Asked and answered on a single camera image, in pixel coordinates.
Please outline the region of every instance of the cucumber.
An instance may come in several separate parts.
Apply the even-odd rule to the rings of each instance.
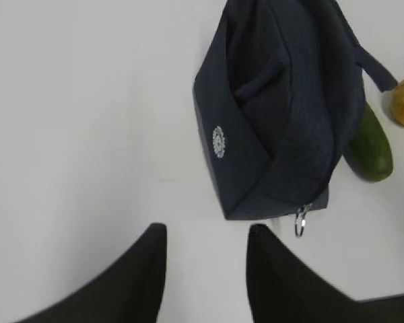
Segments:
[[[357,175],[371,182],[380,182],[393,172],[391,146],[369,104],[344,156]]]

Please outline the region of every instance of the white surface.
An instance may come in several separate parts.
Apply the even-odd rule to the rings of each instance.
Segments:
[[[223,220],[192,98],[224,2],[0,0],[0,323],[75,291],[154,221],[169,237],[158,321],[252,322],[250,224]],[[404,0],[341,4],[403,79]],[[356,299],[404,293],[404,129],[366,84],[395,173],[368,184],[341,161],[304,238],[290,217],[268,222]]]

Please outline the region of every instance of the navy blue bag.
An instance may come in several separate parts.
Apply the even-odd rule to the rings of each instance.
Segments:
[[[194,93],[226,219],[323,209],[365,111],[395,78],[334,0],[229,0]]]

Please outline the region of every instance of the bag handle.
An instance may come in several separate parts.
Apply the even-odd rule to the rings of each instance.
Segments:
[[[398,81],[392,76],[386,67],[379,63],[369,52],[361,46],[353,48],[356,64],[361,66],[372,78],[381,92],[395,89]]]

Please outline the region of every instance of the white emblem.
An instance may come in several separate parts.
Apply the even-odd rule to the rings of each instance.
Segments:
[[[224,139],[223,129],[220,126],[216,126],[213,131],[213,148],[217,158],[223,158],[226,140]]]

